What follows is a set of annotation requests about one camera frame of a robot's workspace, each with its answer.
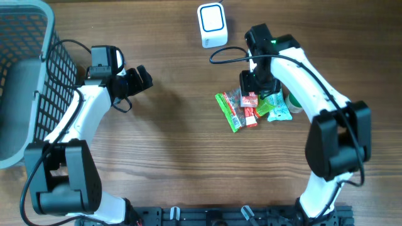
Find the green lid jar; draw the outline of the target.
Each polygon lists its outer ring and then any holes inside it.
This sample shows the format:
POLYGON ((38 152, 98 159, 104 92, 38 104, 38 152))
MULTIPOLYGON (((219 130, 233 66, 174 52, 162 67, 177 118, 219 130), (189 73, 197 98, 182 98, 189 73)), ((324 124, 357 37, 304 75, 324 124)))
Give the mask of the green lid jar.
POLYGON ((296 100, 295 96, 292 93, 289 93, 286 97, 285 104, 291 113, 297 114, 303 111, 303 107, 296 100))

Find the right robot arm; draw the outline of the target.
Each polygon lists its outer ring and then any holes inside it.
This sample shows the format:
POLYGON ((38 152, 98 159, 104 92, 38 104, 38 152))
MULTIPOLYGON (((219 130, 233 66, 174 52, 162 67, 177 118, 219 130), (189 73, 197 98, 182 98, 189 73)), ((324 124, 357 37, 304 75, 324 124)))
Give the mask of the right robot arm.
POLYGON ((312 173, 298 206, 306 224, 319 223, 333 212, 343 185, 371 158, 371 111, 336 91, 291 35, 275 38, 259 24, 244 38, 250 69, 240 74, 241 92, 265 98, 284 85, 311 122, 305 157, 312 173))

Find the red white small pouch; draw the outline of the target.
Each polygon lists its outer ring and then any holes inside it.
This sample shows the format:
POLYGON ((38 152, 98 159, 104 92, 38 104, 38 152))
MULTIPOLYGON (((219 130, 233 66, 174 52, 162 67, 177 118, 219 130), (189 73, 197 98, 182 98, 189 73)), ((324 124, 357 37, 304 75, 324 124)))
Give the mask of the red white small pouch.
POLYGON ((256 108, 258 106, 258 95, 254 92, 250 92, 249 95, 241 94, 241 107, 252 107, 256 108))

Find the green snack bag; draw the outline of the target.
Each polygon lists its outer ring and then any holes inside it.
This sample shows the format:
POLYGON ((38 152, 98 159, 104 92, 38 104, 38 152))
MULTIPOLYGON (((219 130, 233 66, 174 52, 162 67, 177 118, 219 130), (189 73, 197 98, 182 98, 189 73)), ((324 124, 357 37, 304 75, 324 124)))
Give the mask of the green snack bag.
MULTIPOLYGON (((246 119, 244 115, 244 107, 241 107, 241 90, 236 88, 231 91, 218 93, 215 99, 225 115, 231 130, 236 133, 246 126, 246 119)), ((258 119, 266 115, 274 107, 268 102, 267 99, 262 100, 258 96, 258 106, 254 108, 254 114, 258 123, 258 119)))

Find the red stick packet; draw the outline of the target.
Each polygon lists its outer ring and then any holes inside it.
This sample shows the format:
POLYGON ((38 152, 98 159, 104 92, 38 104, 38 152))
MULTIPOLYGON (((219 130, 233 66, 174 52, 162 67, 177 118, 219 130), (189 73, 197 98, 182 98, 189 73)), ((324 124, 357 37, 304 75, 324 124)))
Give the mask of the red stick packet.
POLYGON ((254 108, 253 107, 245 107, 244 108, 244 115, 246 119, 246 126, 247 127, 255 127, 257 126, 257 120, 256 116, 254 114, 254 108))

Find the teal translucent packet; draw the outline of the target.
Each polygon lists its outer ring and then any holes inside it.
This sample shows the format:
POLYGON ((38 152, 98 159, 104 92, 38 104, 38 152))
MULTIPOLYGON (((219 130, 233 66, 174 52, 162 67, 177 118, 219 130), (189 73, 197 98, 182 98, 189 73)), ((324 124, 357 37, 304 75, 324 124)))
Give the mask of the teal translucent packet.
POLYGON ((268 122, 273 121, 291 121, 293 119, 283 98, 283 92, 280 90, 277 94, 270 95, 268 102, 274 107, 269 111, 268 122))

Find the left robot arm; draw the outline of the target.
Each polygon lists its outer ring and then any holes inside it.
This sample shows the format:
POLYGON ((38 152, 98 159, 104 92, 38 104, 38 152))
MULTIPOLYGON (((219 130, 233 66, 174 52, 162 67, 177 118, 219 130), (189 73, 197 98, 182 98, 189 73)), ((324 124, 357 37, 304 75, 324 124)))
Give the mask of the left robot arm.
POLYGON ((152 85, 151 75, 140 65, 123 76, 112 74, 100 85, 75 88, 73 102, 59 125, 43 142, 29 144, 24 152, 28 178, 19 211, 26 225, 33 224, 25 210, 28 195, 38 215, 63 216, 60 225, 72 221, 141 224, 141 217, 128 199, 103 191, 90 144, 115 99, 126 99, 152 85))

